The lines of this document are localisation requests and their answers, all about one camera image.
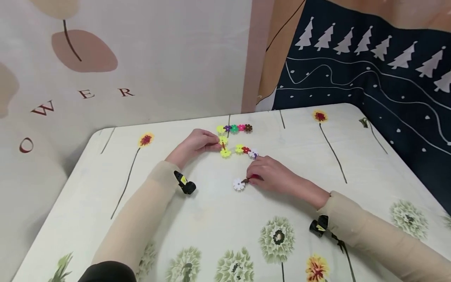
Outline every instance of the fabric background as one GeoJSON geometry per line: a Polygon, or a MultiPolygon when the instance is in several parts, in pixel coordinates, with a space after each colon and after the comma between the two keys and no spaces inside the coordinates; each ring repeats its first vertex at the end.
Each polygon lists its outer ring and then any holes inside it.
{"type": "Polygon", "coordinates": [[[272,2],[2,4],[0,281],[94,132],[253,111],[272,2]]]}
{"type": "MultiPolygon", "coordinates": [[[[257,109],[356,105],[450,211],[449,4],[334,2],[307,0],[296,13],[299,6],[284,15],[289,18],[302,10],[291,38],[281,31],[267,51],[259,90],[264,100],[257,109]],[[311,34],[301,40],[306,29],[311,34]],[[388,45],[377,49],[386,39],[388,45]],[[300,50],[304,44],[310,45],[300,50]],[[286,48],[286,58],[273,55],[286,48]],[[277,71],[280,79],[274,90],[277,71]]],[[[293,21],[295,16],[282,30],[292,30],[293,21]]]]}

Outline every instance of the sleeve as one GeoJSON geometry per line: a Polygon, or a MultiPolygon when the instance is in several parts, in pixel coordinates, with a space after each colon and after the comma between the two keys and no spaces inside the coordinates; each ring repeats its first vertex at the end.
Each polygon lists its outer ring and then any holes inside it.
{"type": "Polygon", "coordinates": [[[451,281],[451,262],[420,240],[335,191],[318,210],[338,239],[379,261],[404,282],[451,281]]]}
{"type": "Polygon", "coordinates": [[[127,201],[94,255],[92,264],[115,261],[136,273],[144,249],[153,237],[179,183],[169,162],[159,162],[127,201]]]}

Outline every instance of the dandelion print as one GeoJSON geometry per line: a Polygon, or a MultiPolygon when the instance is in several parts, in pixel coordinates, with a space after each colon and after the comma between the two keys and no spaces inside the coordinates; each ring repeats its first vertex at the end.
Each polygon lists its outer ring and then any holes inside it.
{"type": "Polygon", "coordinates": [[[417,239],[427,238],[428,220],[411,202],[399,200],[390,207],[391,222],[417,239]]]}
{"type": "Polygon", "coordinates": [[[139,261],[139,268],[135,274],[136,281],[141,282],[148,274],[155,261],[155,246],[152,243],[147,244],[144,254],[139,261]]]}
{"type": "Polygon", "coordinates": [[[246,248],[233,253],[226,251],[225,255],[218,260],[215,282],[252,282],[253,262],[246,248]]]}
{"type": "Polygon", "coordinates": [[[200,271],[200,258],[201,252],[195,247],[181,250],[177,257],[170,261],[166,282],[196,282],[200,271]]]}
{"type": "Polygon", "coordinates": [[[308,282],[326,282],[326,277],[329,276],[329,265],[325,258],[317,254],[309,257],[307,260],[307,281],[308,282]]]}
{"type": "Polygon", "coordinates": [[[116,210],[117,210],[117,208],[119,206],[119,203],[122,200],[122,197],[124,196],[125,190],[127,189],[127,185],[129,184],[129,180],[130,180],[130,175],[132,174],[133,165],[135,164],[136,156],[138,155],[139,150],[141,150],[141,148],[149,146],[150,143],[153,142],[153,139],[154,139],[154,136],[150,132],[144,133],[139,138],[139,140],[138,140],[138,150],[136,150],[135,157],[133,158],[132,166],[130,167],[130,171],[129,171],[129,176],[127,177],[127,182],[125,183],[124,190],[122,191],[122,194],[121,194],[121,196],[119,198],[119,201],[117,202],[116,208],[114,209],[113,214],[111,215],[110,219],[113,219],[113,216],[116,213],[116,210]]]}
{"type": "Polygon", "coordinates": [[[368,120],[366,117],[360,119],[359,121],[362,123],[362,125],[364,126],[364,128],[368,128],[368,124],[369,124],[369,126],[370,126],[370,128],[371,128],[371,133],[373,134],[374,139],[379,143],[379,146],[381,146],[381,148],[382,148],[382,150],[384,150],[385,154],[388,155],[387,151],[384,149],[384,147],[382,146],[381,142],[379,142],[379,140],[378,140],[378,138],[376,137],[376,135],[374,135],[373,126],[371,125],[371,122],[369,122],[369,120],[368,120]]]}
{"type": "Polygon", "coordinates": [[[53,278],[49,279],[49,282],[65,282],[66,276],[68,276],[72,272],[72,271],[65,272],[71,260],[72,253],[67,254],[64,257],[60,258],[60,260],[58,261],[58,269],[53,275],[53,278]]]}
{"type": "Polygon", "coordinates": [[[451,230],[451,217],[449,214],[442,216],[445,227],[451,230]]]}
{"type": "Polygon", "coordinates": [[[348,183],[348,181],[346,180],[345,173],[343,172],[343,168],[341,167],[340,160],[338,159],[337,154],[335,154],[335,151],[332,148],[332,145],[329,143],[329,140],[327,140],[327,137],[324,134],[324,131],[322,130],[321,124],[328,120],[327,114],[325,112],[321,111],[321,110],[314,110],[312,116],[319,123],[319,129],[321,129],[321,132],[322,132],[322,135],[324,136],[324,139],[326,139],[326,142],[327,142],[327,144],[329,144],[329,147],[331,148],[332,153],[334,153],[335,159],[337,160],[338,165],[340,166],[341,174],[343,175],[343,178],[345,179],[345,183],[348,183]]]}
{"type": "Polygon", "coordinates": [[[293,252],[295,232],[286,217],[274,217],[260,231],[258,239],[262,255],[268,264],[281,264],[282,281],[285,282],[283,263],[293,252]]]}

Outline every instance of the right hand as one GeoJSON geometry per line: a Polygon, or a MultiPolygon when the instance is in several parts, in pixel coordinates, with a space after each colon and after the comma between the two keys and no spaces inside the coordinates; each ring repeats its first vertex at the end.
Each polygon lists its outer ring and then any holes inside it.
{"type": "Polygon", "coordinates": [[[269,156],[258,156],[248,167],[246,177],[250,183],[264,190],[303,199],[315,209],[323,207],[330,197],[329,192],[300,177],[269,156]],[[258,175],[259,178],[250,178],[252,175],[258,175]]]}
{"type": "Polygon", "coordinates": [[[246,177],[251,177],[253,174],[260,176],[253,177],[249,182],[260,186],[264,190],[275,191],[283,194],[293,195],[294,192],[300,189],[308,180],[296,175],[287,167],[276,161],[272,157],[258,156],[253,161],[247,170],[246,177]]]}

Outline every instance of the leaf print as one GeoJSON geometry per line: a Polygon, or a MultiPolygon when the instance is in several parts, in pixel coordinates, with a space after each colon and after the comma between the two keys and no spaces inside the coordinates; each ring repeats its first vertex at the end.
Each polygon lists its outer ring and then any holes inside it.
{"type": "Polygon", "coordinates": [[[166,282],[195,282],[200,271],[201,251],[196,247],[181,250],[170,261],[166,271],[166,282]]]}
{"type": "Polygon", "coordinates": [[[428,220],[411,202],[399,200],[390,207],[391,222],[417,239],[427,238],[428,220]]]}
{"type": "Polygon", "coordinates": [[[451,230],[451,217],[449,214],[442,216],[445,227],[451,230]]]}
{"type": "Polygon", "coordinates": [[[149,270],[152,268],[153,263],[155,262],[155,246],[153,243],[147,244],[144,249],[144,254],[139,261],[139,268],[135,274],[136,281],[141,282],[148,274],[149,270]]]}
{"type": "Polygon", "coordinates": [[[68,30],[52,35],[53,51],[58,59],[69,69],[79,72],[109,72],[117,68],[118,61],[113,51],[96,35],[79,29],[68,30]]]}
{"type": "Polygon", "coordinates": [[[19,81],[11,70],[0,63],[0,119],[8,115],[8,106],[19,90],[19,81]]]}
{"type": "Polygon", "coordinates": [[[72,272],[72,271],[65,272],[71,260],[72,253],[67,254],[64,257],[60,258],[58,261],[58,269],[53,275],[53,278],[49,279],[49,282],[65,282],[66,281],[65,277],[71,274],[72,272]]]}
{"type": "Polygon", "coordinates": [[[242,248],[235,255],[233,251],[226,251],[218,260],[215,282],[252,282],[253,262],[246,248],[242,248]]]}

